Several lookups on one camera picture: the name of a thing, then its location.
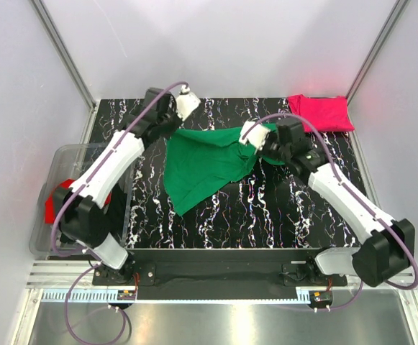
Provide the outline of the green t shirt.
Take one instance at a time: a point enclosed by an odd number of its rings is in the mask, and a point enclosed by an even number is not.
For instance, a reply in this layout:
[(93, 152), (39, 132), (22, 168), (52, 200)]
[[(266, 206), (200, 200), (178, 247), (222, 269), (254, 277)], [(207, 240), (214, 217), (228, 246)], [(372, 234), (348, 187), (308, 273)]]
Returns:
[(177, 130), (166, 144), (164, 188), (183, 216), (228, 183), (249, 175), (258, 156), (239, 142), (241, 128)]

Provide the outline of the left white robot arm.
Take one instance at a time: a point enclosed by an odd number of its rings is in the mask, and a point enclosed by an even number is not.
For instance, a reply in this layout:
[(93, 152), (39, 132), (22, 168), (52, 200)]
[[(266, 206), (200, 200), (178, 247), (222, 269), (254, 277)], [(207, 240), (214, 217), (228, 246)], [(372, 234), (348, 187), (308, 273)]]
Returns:
[(58, 185), (53, 190), (50, 246), (58, 256), (90, 252), (117, 284), (133, 278), (133, 255), (114, 235), (118, 227), (110, 216), (113, 192), (136, 159), (158, 139), (171, 138), (199, 106), (187, 83), (178, 87), (177, 96), (171, 88), (147, 89), (140, 112), (123, 117), (87, 171), (68, 187)]

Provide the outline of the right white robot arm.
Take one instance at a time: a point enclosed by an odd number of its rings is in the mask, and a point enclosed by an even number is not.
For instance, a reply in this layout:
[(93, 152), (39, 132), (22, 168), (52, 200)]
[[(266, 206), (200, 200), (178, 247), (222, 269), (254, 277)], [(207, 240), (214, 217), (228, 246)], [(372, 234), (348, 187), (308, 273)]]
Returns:
[(276, 124), (254, 121), (244, 124), (239, 137), (255, 154), (289, 167), (336, 210), (360, 243), (320, 250), (305, 267), (306, 279), (321, 285), (330, 276), (349, 275), (372, 288), (383, 283), (404, 290), (418, 286), (413, 224), (397, 221), (360, 192), (336, 165), (321, 134), (316, 135), (319, 146), (312, 146), (304, 131), (307, 123), (294, 115)]

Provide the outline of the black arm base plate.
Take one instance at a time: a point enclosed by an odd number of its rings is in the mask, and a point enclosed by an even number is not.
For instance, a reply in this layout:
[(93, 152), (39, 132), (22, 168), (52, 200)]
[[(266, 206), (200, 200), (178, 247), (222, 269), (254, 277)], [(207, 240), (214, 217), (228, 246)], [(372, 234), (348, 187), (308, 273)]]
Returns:
[(95, 285), (155, 286), (167, 282), (270, 282), (276, 285), (344, 286), (313, 263), (318, 249), (135, 249), (119, 270), (94, 271)]

